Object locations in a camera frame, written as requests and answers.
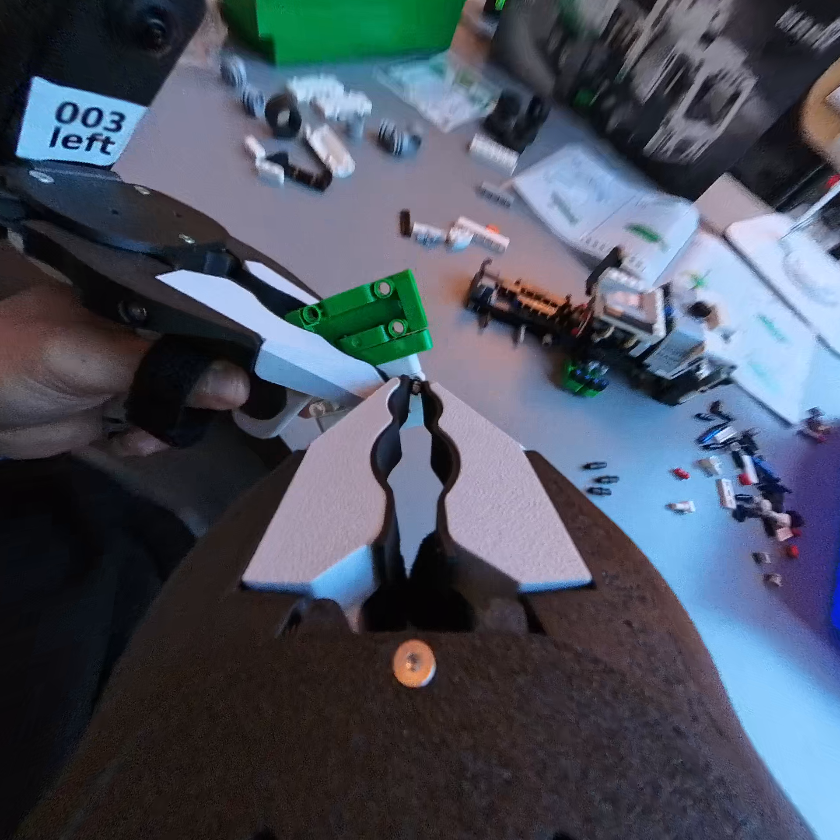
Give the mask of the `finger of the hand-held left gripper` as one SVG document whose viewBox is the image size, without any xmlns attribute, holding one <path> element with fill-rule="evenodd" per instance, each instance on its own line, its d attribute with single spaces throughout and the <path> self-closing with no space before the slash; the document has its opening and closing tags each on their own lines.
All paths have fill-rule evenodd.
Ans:
<svg viewBox="0 0 840 840">
<path fill-rule="evenodd" d="M 243 264 L 243 288 L 268 310 L 298 310 L 314 304 L 312 294 L 254 260 Z"/>
<path fill-rule="evenodd" d="M 341 406 L 355 406 L 376 391 L 384 379 L 426 378 L 420 354 L 377 367 L 288 323 L 285 315 L 295 310 L 266 309 L 243 288 L 243 271 L 236 278 L 228 278 L 176 269 L 156 279 L 212 314 L 254 333 L 259 338 L 259 348 L 253 372 L 263 382 Z"/>
</svg>

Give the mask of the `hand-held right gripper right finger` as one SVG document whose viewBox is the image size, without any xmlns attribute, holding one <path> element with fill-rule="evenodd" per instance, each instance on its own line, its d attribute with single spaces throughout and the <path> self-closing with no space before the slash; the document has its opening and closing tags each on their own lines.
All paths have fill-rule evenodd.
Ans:
<svg viewBox="0 0 840 840">
<path fill-rule="evenodd" d="M 438 383 L 423 384 L 423 420 L 441 485 L 423 606 L 440 596 L 459 629 L 527 631 L 529 596 L 593 583 L 518 441 Z"/>
</svg>

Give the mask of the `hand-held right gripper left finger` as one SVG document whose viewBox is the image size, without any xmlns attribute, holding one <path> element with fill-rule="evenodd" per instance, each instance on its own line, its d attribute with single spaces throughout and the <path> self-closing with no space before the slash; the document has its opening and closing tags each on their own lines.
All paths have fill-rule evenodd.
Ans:
<svg viewBox="0 0 840 840">
<path fill-rule="evenodd" d="M 362 632 L 400 627 L 403 556 L 389 479 L 403 456 L 393 378 L 309 445 L 243 573 L 243 587 L 358 609 Z"/>
</svg>

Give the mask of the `green lego beam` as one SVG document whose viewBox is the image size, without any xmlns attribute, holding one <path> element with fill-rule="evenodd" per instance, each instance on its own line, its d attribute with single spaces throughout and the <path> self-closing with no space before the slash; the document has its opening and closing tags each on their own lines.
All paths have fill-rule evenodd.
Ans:
<svg viewBox="0 0 840 840">
<path fill-rule="evenodd" d="M 284 319 L 377 367 L 434 347 L 410 269 L 304 305 Z"/>
</svg>

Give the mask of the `white lego beam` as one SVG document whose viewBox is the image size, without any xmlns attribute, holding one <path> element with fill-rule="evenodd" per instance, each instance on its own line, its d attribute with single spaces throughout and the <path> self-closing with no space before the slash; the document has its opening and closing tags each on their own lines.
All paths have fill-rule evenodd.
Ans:
<svg viewBox="0 0 840 840">
<path fill-rule="evenodd" d="M 458 217 L 450 226 L 448 241 L 453 249 L 477 245 L 496 254 L 506 253 L 510 245 L 509 237 L 496 228 L 465 216 Z"/>
</svg>

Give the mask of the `green lego subassembly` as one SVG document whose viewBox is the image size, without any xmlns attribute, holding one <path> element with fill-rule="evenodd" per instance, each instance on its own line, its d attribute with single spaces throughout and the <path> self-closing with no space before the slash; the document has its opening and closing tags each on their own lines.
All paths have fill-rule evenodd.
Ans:
<svg viewBox="0 0 840 840">
<path fill-rule="evenodd" d="M 607 365 L 594 360 L 567 359 L 563 363 L 561 387 L 573 395 L 594 397 L 609 385 Z"/>
</svg>

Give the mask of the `scattered white black lego parts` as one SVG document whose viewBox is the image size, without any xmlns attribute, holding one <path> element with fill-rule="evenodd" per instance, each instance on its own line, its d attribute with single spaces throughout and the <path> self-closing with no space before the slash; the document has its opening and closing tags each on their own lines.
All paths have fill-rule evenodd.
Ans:
<svg viewBox="0 0 840 840">
<path fill-rule="evenodd" d="M 245 61 L 228 52 L 220 56 L 219 76 L 271 140 L 300 141 L 313 157 L 309 166 L 297 164 L 285 148 L 270 151 L 266 140 L 248 134 L 243 146 L 263 181 L 273 186 L 296 183 L 325 193 L 335 179 L 348 179 L 355 172 L 348 142 L 364 137 L 373 106 L 362 91 L 348 89 L 334 75 L 316 73 L 291 77 L 268 96 L 250 83 Z"/>
</svg>

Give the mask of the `white lego truck model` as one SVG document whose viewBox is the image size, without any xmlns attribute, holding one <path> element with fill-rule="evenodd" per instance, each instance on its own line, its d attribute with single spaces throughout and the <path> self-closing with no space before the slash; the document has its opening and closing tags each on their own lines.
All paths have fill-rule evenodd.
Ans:
<svg viewBox="0 0 840 840">
<path fill-rule="evenodd" d="M 509 279 L 485 259 L 465 298 L 484 329 L 493 321 L 513 329 L 521 344 L 527 337 L 562 355 L 564 362 L 598 361 L 660 404 L 677 406 L 698 394 L 733 382 L 735 364 L 712 330 L 721 318 L 702 302 L 689 302 L 671 280 L 647 288 L 623 267 L 614 248 L 591 271 L 585 300 L 558 297 L 523 279 Z"/>
</svg>

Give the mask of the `pile of small lego pieces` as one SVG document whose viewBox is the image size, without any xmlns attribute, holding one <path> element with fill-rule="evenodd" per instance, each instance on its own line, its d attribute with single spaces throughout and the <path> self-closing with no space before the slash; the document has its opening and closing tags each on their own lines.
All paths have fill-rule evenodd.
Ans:
<svg viewBox="0 0 840 840">
<path fill-rule="evenodd" d="M 715 547 L 788 601 L 830 600 L 838 576 L 838 419 L 813 408 L 781 441 L 720 401 L 693 416 L 715 486 Z"/>
</svg>

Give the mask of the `white lego plate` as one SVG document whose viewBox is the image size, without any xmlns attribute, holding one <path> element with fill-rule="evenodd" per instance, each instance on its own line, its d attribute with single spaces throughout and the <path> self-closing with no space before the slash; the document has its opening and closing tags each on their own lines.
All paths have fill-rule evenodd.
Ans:
<svg viewBox="0 0 840 840">
<path fill-rule="evenodd" d="M 520 153 L 481 133 L 473 136 L 467 151 L 471 158 L 505 175 L 512 175 L 516 171 L 520 159 Z"/>
</svg>

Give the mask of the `black lego set box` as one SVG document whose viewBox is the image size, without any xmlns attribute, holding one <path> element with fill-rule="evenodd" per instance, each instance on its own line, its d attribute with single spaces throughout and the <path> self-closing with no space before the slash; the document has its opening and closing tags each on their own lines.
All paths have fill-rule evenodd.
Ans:
<svg viewBox="0 0 840 840">
<path fill-rule="evenodd" d="M 513 1 L 490 54 L 667 192 L 696 198 L 838 49 L 838 1 Z"/>
</svg>

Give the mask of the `person's left hand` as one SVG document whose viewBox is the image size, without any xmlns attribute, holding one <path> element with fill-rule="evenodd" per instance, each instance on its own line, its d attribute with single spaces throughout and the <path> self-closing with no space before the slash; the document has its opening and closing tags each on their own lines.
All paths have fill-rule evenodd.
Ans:
<svg viewBox="0 0 840 840">
<path fill-rule="evenodd" d="M 168 445 L 137 427 L 109 437 L 104 416 L 130 390 L 152 342 L 81 306 L 66 285 L 21 290 L 1 304 L 2 460 L 47 459 L 108 443 L 122 457 Z"/>
</svg>

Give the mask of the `green white sticker sheet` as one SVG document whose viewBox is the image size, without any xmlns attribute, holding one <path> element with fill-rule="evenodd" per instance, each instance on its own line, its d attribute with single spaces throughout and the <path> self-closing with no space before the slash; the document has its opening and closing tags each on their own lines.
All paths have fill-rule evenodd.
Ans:
<svg viewBox="0 0 840 840">
<path fill-rule="evenodd" d="M 485 118 L 501 95 L 498 85 L 450 51 L 379 66 L 374 76 L 443 133 Z"/>
</svg>

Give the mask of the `green plastic bin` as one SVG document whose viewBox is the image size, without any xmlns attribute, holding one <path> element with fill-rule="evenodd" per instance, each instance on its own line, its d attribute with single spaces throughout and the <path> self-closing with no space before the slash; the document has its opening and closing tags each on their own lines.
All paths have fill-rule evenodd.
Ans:
<svg viewBox="0 0 840 840">
<path fill-rule="evenodd" d="M 222 1 L 232 36 L 275 66 L 429 54 L 449 47 L 464 1 Z"/>
</svg>

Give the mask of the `open instruction booklet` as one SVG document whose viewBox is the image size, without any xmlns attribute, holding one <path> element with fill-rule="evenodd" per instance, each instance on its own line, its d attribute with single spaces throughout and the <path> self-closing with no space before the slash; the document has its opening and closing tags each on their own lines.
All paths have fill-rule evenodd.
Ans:
<svg viewBox="0 0 840 840">
<path fill-rule="evenodd" d="M 565 244 L 596 260 L 619 248 L 624 269 L 649 284 L 700 224 L 692 203 L 628 180 L 582 143 L 564 145 L 511 184 Z"/>
</svg>

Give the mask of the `white stand base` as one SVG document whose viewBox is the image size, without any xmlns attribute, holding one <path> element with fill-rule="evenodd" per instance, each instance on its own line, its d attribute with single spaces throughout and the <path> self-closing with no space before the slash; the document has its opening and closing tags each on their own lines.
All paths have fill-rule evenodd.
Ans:
<svg viewBox="0 0 840 840">
<path fill-rule="evenodd" d="M 837 315 L 839 266 L 810 235 L 772 213 L 731 224 L 729 244 L 763 281 L 801 315 Z"/>
</svg>

